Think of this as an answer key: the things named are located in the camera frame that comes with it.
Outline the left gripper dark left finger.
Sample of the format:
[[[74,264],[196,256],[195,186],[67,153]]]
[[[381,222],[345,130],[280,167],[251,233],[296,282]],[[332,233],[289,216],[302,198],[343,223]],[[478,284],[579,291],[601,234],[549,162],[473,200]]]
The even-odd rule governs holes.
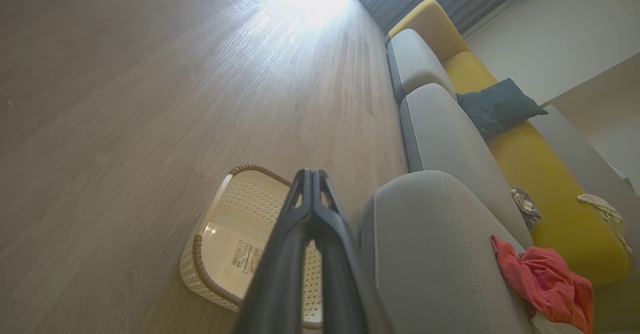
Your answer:
[[[234,334],[301,334],[311,170],[297,172],[235,319]]]

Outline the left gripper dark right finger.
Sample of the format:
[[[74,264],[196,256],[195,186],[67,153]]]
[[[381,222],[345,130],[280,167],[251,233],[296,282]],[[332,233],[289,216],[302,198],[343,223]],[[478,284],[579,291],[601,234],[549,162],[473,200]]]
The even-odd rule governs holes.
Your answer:
[[[311,170],[311,217],[322,255],[324,329],[328,334],[368,334],[367,307],[362,302],[362,276],[351,229],[322,169]]]

